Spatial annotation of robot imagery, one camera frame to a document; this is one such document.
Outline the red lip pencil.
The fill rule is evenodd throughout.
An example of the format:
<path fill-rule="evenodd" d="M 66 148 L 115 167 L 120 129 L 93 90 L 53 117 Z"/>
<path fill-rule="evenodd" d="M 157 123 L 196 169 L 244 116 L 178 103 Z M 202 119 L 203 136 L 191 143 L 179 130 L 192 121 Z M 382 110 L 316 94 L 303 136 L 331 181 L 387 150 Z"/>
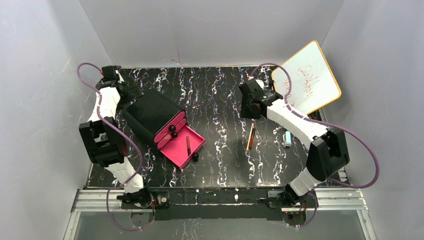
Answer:
<path fill-rule="evenodd" d="M 249 135 L 249 141 L 248 141 L 248 146 L 247 149 L 250 150 L 253 146 L 253 141 L 255 139 L 255 132 L 256 132 L 256 124 L 252 123 L 251 125 L 251 130 L 250 130 L 250 135 Z"/>

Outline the black drawer organizer cabinet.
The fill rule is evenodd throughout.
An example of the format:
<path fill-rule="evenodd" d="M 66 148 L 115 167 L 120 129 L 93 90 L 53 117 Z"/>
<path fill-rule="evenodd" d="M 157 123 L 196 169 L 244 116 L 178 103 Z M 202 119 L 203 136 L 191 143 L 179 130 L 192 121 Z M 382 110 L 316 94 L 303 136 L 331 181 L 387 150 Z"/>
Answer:
<path fill-rule="evenodd" d="M 121 115 L 139 140 L 156 147 L 155 135 L 181 111 L 186 112 L 172 99 L 151 88 L 145 90 L 141 97 L 123 109 Z"/>

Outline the black red eyeliner pencil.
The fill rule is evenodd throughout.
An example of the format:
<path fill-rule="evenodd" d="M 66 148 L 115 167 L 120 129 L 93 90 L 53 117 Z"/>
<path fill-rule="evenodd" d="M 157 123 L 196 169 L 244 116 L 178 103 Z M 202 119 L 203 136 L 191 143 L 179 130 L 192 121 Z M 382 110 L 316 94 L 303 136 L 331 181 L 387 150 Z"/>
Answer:
<path fill-rule="evenodd" d="M 187 155 L 190 157 L 192 154 L 192 148 L 191 148 L 191 139 L 190 136 L 186 136 L 186 145 L 187 145 Z"/>

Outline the white cosmetic pencil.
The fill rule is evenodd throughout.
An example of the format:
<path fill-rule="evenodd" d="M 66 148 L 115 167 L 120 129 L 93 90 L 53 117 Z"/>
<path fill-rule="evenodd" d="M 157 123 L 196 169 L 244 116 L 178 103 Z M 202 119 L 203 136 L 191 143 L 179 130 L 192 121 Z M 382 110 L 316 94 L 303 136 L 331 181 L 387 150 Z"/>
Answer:
<path fill-rule="evenodd" d="M 254 139 L 254 137 L 255 137 L 255 130 L 256 130 L 256 128 L 255 128 L 255 123 L 253 122 L 253 123 L 251 124 L 250 132 L 249 132 L 249 135 L 248 135 L 248 141 L 247 141 L 247 146 L 246 146 L 246 150 L 247 150 L 247 151 L 248 151 L 248 150 L 250 150 L 250 149 L 252 148 L 252 145 L 253 145 L 253 139 Z"/>

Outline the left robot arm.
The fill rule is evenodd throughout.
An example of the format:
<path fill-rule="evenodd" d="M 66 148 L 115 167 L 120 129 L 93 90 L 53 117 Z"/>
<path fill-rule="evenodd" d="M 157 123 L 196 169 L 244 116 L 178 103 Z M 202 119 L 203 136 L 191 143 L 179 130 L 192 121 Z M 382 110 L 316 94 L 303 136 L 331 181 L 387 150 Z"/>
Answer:
<path fill-rule="evenodd" d="M 118 181 L 116 189 L 123 189 L 118 199 L 123 203 L 146 208 L 153 203 L 153 196 L 144 178 L 141 168 L 134 168 L 128 159 L 129 145 L 141 151 L 136 144 L 118 128 L 116 113 L 127 107 L 141 96 L 137 83 L 125 81 L 122 77 L 103 77 L 96 86 L 96 100 L 87 122 L 79 125 L 78 130 L 93 164 L 99 165 L 114 175 Z"/>

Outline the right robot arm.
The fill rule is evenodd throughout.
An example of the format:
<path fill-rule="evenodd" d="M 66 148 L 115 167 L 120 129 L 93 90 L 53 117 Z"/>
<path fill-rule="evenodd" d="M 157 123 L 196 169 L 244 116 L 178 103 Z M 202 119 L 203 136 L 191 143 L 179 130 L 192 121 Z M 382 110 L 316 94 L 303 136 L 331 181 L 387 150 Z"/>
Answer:
<path fill-rule="evenodd" d="M 315 123 L 287 103 L 284 97 L 264 89 L 261 80 L 251 79 L 239 85 L 242 94 L 242 118 L 273 121 L 300 140 L 308 150 L 306 166 L 273 202 L 294 205 L 303 202 L 308 192 L 325 182 L 349 161 L 345 133 L 335 127 Z"/>

